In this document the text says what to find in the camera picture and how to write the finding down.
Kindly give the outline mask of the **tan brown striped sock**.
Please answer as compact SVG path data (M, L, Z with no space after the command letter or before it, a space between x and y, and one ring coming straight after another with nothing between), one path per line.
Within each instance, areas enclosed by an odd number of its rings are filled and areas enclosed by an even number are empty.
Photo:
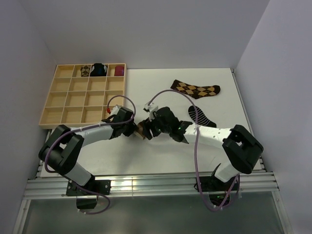
M140 137L142 140L146 138L146 136L143 133L143 124L140 122L137 124L137 128L134 131L134 134L138 137Z

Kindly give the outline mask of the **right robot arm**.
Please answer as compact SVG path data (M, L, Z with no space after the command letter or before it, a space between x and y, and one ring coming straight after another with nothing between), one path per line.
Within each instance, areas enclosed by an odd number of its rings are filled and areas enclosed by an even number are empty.
M159 108L154 104L146 104L144 111L149 117L141 124L143 135L149 140L164 133L176 142L201 143L224 150L228 160L216 167L211 178L216 190L222 190L237 174L251 174L263 153L261 143L242 125L213 128L180 121L169 107Z

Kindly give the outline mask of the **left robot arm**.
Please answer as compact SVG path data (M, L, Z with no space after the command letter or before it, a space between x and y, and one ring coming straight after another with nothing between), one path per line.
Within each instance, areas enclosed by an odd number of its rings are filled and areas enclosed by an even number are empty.
M69 128L59 125L39 151L39 159L56 173L78 184L84 195L94 191L94 176L77 162L83 147L102 140L111 140L120 135L130 136L136 125L134 112L116 105L108 119L97 125Z

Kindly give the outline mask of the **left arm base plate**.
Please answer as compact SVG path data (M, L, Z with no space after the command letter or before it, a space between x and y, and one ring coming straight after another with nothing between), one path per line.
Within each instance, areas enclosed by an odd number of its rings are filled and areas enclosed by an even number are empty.
M66 196L76 197L76 207L80 212L88 215L100 214L109 209L111 205L107 195L110 194L111 180L92 179L84 186L80 186L73 181L69 181L66 189ZM92 211L98 204L99 198L107 200L107 205L100 211Z

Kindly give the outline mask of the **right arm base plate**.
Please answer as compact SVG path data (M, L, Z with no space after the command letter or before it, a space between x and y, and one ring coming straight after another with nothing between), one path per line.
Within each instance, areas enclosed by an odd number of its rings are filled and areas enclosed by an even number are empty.
M240 189L240 175L232 177L228 182L222 182L214 176L200 176L202 192L223 192L209 195L209 200L201 196L205 206L210 210L216 210L221 204L222 208L228 207L238 198Z

